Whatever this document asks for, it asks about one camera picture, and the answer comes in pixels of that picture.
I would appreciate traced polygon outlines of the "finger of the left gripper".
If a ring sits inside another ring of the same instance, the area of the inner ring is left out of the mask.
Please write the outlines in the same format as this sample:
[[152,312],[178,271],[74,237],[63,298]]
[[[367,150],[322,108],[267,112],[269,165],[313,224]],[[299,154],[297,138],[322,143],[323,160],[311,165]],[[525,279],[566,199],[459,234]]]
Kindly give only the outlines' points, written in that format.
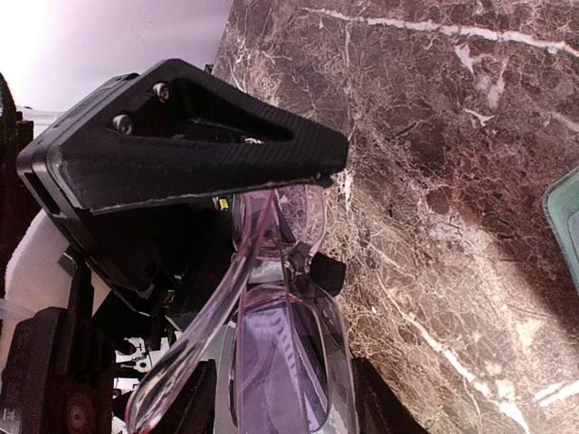
[[312,258],[299,251],[289,255],[291,292],[298,296],[313,296],[323,289],[331,297],[340,294],[346,277],[346,264],[316,253]]
[[342,133],[178,59],[101,85],[46,129],[44,144],[52,179],[92,212],[322,184],[348,153]]

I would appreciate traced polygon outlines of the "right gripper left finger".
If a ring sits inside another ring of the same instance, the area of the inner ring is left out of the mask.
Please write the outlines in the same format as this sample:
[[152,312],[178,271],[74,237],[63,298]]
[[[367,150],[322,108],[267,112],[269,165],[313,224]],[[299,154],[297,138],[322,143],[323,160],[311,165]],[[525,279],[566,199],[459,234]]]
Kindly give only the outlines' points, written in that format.
[[214,432],[217,369],[215,361],[200,362],[153,434]]

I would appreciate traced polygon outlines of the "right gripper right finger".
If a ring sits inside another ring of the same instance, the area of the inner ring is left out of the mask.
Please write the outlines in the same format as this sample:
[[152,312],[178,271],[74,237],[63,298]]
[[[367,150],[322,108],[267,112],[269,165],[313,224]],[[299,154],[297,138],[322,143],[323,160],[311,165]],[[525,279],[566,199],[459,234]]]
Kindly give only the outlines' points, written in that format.
[[354,358],[352,369],[360,433],[428,434],[368,359]]

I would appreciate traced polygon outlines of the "dark grey glasses case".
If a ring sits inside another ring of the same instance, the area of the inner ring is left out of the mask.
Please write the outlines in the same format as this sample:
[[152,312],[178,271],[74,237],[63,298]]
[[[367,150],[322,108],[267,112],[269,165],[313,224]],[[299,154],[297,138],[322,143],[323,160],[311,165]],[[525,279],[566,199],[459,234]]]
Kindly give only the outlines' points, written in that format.
[[547,188],[542,207],[578,290],[578,167]]

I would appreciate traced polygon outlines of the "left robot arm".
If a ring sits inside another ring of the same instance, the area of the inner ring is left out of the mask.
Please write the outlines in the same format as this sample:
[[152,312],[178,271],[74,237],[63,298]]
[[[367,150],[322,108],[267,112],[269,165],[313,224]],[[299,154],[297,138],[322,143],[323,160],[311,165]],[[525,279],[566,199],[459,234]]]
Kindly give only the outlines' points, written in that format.
[[329,185],[346,137],[262,102],[180,60],[112,78],[30,138],[1,91],[4,226],[35,207],[132,310],[204,260],[213,200],[294,184]]

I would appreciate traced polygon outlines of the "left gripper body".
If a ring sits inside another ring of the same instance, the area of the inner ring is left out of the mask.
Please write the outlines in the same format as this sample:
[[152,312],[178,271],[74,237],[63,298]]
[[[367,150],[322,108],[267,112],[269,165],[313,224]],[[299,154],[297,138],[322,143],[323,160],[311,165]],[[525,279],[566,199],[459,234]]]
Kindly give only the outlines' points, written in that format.
[[193,151],[208,140],[184,75],[129,74],[61,114],[17,160],[51,220],[131,310],[156,315],[223,245],[226,215]]

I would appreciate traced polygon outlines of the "brown sunglasses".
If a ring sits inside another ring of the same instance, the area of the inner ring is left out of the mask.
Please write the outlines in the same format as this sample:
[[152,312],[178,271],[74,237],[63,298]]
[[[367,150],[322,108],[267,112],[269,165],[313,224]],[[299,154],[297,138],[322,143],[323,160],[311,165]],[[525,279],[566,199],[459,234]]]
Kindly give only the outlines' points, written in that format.
[[[182,336],[133,393],[126,423],[151,433],[217,339],[217,433],[355,433],[351,354],[337,304],[313,278],[325,236],[323,191],[309,185],[233,200],[235,254]],[[227,332],[220,336],[220,326]]]

